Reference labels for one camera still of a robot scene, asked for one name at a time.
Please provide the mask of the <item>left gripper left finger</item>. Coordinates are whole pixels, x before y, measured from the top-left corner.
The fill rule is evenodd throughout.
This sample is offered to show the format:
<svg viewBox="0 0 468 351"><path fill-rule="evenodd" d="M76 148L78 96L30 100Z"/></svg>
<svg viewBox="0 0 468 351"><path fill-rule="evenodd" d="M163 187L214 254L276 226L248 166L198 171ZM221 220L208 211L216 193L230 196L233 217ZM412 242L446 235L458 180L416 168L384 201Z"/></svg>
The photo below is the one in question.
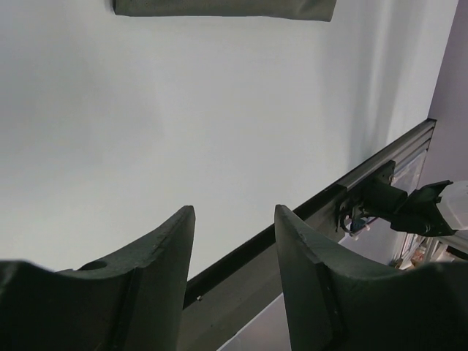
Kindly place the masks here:
<svg viewBox="0 0 468 351"><path fill-rule="evenodd" d="M175 350L195 233L185 205L77 270L1 262L3 350Z"/></svg>

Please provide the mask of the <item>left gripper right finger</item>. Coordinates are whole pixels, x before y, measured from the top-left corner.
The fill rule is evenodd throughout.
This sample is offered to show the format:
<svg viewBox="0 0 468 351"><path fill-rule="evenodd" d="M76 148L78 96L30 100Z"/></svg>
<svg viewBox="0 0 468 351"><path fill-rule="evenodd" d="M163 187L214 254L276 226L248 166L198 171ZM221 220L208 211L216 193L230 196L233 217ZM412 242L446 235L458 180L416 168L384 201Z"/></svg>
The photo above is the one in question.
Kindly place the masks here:
<svg viewBox="0 0 468 351"><path fill-rule="evenodd" d="M275 209L293 350L465 350L467 264L402 271L367 259Z"/></svg>

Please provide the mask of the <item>dark grey t-shirt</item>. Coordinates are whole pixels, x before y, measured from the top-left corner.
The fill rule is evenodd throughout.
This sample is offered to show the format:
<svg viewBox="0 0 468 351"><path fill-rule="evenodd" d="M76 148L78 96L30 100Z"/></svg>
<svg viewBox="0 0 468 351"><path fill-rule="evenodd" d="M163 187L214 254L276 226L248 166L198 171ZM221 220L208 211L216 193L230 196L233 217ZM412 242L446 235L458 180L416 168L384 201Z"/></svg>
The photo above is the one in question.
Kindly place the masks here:
<svg viewBox="0 0 468 351"><path fill-rule="evenodd" d="M127 17L267 17L329 22L335 0L120 0L116 15Z"/></svg>

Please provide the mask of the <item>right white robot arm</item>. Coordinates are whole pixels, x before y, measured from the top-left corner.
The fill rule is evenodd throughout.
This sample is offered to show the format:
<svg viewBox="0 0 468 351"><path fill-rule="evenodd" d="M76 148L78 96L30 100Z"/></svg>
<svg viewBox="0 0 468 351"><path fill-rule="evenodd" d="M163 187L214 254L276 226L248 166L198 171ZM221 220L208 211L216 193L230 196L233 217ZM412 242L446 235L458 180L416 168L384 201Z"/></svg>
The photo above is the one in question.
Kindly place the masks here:
<svg viewBox="0 0 468 351"><path fill-rule="evenodd" d="M412 192L392 185L391 160L348 189L336 205L336 226L358 235L377 219L396 232L427 238L467 230L467 182L439 181Z"/></svg>

